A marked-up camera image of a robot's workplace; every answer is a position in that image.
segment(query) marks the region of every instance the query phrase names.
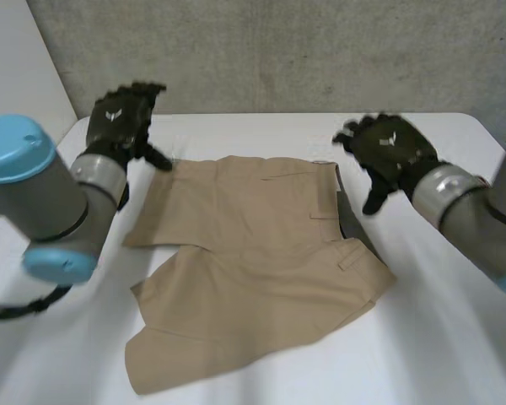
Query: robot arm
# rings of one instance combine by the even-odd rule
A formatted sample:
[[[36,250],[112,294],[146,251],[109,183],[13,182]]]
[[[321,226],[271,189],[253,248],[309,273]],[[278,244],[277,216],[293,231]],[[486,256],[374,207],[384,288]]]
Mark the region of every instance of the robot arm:
[[[90,117],[86,150],[67,170],[52,141],[24,116],[0,116],[0,215],[30,245],[24,268],[59,286],[90,279],[112,220],[127,202],[127,164],[172,163],[148,143],[157,84],[107,94]]]
[[[399,116],[364,120],[349,122],[334,138],[372,178],[364,213],[378,212],[388,194],[403,190],[432,226],[506,292],[506,156],[489,186],[438,161],[423,135]]]

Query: black cable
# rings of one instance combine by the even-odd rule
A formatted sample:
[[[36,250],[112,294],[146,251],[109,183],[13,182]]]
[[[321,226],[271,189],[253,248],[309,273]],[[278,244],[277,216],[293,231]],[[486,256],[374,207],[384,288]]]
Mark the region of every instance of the black cable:
[[[46,311],[50,305],[60,300],[71,289],[71,285],[58,286],[51,291],[45,298],[33,300],[27,305],[1,305],[0,304],[0,321],[20,318],[30,314],[39,314]]]

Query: white table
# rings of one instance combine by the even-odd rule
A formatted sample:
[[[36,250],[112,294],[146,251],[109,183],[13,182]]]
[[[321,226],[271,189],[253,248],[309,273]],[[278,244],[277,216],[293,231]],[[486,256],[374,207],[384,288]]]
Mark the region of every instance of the white table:
[[[229,154],[335,160],[356,213],[367,176],[331,136],[351,114],[156,116],[151,140],[176,158]],[[491,179],[503,150],[475,119],[409,114],[443,159]],[[71,164],[87,119],[60,144]],[[430,225],[406,198],[391,197],[362,224],[399,281],[377,306],[308,347],[272,354],[242,370],[137,397],[124,346],[143,326],[128,288],[174,252],[120,247],[153,169],[130,165],[132,198],[116,217],[90,282],[45,314],[0,324],[0,404],[504,404],[506,297]],[[0,300],[49,291],[24,275],[26,241],[0,221]]]

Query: black robotic glove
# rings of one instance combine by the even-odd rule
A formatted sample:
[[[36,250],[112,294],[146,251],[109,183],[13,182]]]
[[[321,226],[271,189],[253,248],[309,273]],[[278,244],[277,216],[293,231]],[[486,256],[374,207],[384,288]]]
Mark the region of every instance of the black robotic glove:
[[[403,189],[409,199],[417,182],[443,162],[429,141],[400,116],[379,114],[349,121],[332,139],[353,154],[371,177],[363,205],[365,215],[377,213],[392,192]]]
[[[86,154],[104,154],[124,170],[132,159],[145,158],[157,169],[172,170],[172,162],[148,143],[152,109],[162,84],[133,83],[95,102],[86,135]]]

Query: khaki pants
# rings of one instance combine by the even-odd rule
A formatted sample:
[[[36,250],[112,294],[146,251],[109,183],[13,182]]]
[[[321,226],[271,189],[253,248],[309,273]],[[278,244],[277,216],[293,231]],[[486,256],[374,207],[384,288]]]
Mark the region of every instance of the khaki pants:
[[[315,342],[395,278],[343,240],[336,165],[298,159],[181,161],[154,176],[126,246],[182,245],[132,288],[146,327],[126,346],[147,394]]]

